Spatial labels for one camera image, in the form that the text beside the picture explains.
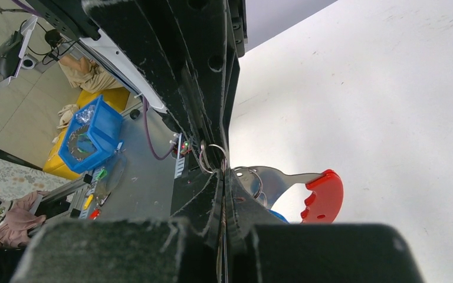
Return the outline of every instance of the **black knob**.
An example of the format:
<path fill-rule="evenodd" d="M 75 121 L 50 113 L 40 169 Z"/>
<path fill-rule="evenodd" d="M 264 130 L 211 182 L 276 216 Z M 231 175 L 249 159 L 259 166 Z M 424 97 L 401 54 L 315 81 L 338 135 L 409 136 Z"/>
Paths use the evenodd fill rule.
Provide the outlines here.
<path fill-rule="evenodd" d="M 129 113 L 129 117 L 131 117 L 131 119 L 133 120 L 136 120 L 136 118 L 140 117 L 140 110 L 138 109 L 133 109 L 131 110 L 131 112 Z"/>

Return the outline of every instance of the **pink clothing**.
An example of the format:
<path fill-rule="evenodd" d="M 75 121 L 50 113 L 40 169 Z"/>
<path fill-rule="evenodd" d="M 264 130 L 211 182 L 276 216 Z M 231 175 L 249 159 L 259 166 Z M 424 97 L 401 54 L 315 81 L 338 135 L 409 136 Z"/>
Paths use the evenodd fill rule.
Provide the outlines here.
<path fill-rule="evenodd" d="M 20 244 L 27 245 L 30 242 L 27 230 L 42 225 L 46 220 L 45 215 L 37 217 L 29 212 L 38 193 L 47 194 L 47 192 L 34 191 L 13 201 L 13 207 L 6 213 L 4 224 L 0 225 L 0 243 L 4 248 L 17 248 Z"/>

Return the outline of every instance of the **blue plastic bin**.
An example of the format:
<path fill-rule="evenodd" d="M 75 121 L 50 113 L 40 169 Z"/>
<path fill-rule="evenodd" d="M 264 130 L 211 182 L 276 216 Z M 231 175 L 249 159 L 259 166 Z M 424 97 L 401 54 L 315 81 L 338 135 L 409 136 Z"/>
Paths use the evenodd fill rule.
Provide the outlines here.
<path fill-rule="evenodd" d="M 77 121 L 77 115 L 91 105 L 95 105 L 95 108 L 86 134 L 96 148 L 96 151 L 84 160 L 78 161 L 68 151 L 67 142 L 70 135 L 83 126 Z M 58 155 L 70 170 L 78 174 L 100 166 L 110 156 L 114 155 L 115 149 L 120 142 L 119 134 L 122 121 L 122 116 L 103 101 L 103 95 L 98 96 L 98 98 L 89 102 L 74 114 L 65 138 L 61 143 Z"/>

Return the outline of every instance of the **red handle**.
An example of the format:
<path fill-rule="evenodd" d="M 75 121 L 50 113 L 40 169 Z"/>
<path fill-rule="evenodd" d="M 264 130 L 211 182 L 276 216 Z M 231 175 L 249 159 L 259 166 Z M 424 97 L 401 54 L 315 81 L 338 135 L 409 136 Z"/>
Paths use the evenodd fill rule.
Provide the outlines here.
<path fill-rule="evenodd" d="M 327 169 L 324 176 L 306 184 L 313 193 L 305 199 L 305 210 L 301 213 L 302 223 L 324 222 L 335 220 L 343 204 L 343 183 L 336 172 Z"/>

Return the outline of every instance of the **yellow stool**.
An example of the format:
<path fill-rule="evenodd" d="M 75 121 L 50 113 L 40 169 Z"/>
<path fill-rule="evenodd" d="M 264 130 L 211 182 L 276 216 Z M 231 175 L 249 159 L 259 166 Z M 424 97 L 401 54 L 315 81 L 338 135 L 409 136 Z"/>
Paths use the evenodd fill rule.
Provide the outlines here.
<path fill-rule="evenodd" d="M 100 94 L 103 94 L 103 101 L 105 101 L 119 113 L 124 111 L 124 109 L 126 108 L 127 99 L 129 98 L 129 91 L 125 88 L 103 90 L 98 93 L 88 93 L 87 91 L 83 90 L 81 91 L 76 104 L 79 106 L 79 108 L 83 108 L 86 104 L 93 101 Z M 66 132 L 67 128 L 64 128 L 61 131 L 60 135 L 58 135 L 58 142 L 56 142 L 56 144 L 51 149 L 48 159 L 42 167 L 42 171 L 66 179 L 74 180 L 79 178 L 80 175 L 72 172 L 58 155 L 58 151 L 63 139 L 65 138 Z"/>

